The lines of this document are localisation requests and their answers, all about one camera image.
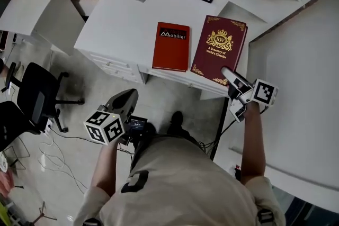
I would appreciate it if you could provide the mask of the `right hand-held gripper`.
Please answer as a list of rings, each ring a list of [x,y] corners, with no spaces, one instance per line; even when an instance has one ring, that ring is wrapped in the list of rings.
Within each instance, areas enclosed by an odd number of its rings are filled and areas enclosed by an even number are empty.
[[[223,67],[221,73],[229,82],[228,96],[231,99],[229,110],[238,123],[244,119],[248,103],[257,102],[265,107],[274,104],[279,89],[271,83],[261,79],[251,83],[227,67]]]

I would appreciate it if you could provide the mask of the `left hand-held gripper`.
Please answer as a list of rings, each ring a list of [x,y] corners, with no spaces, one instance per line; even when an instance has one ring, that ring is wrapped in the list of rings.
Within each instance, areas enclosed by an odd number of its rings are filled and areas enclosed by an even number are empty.
[[[112,96],[84,121],[93,142],[108,145],[119,141],[123,145],[134,143],[146,132],[147,119],[134,116],[139,98],[134,88]]]

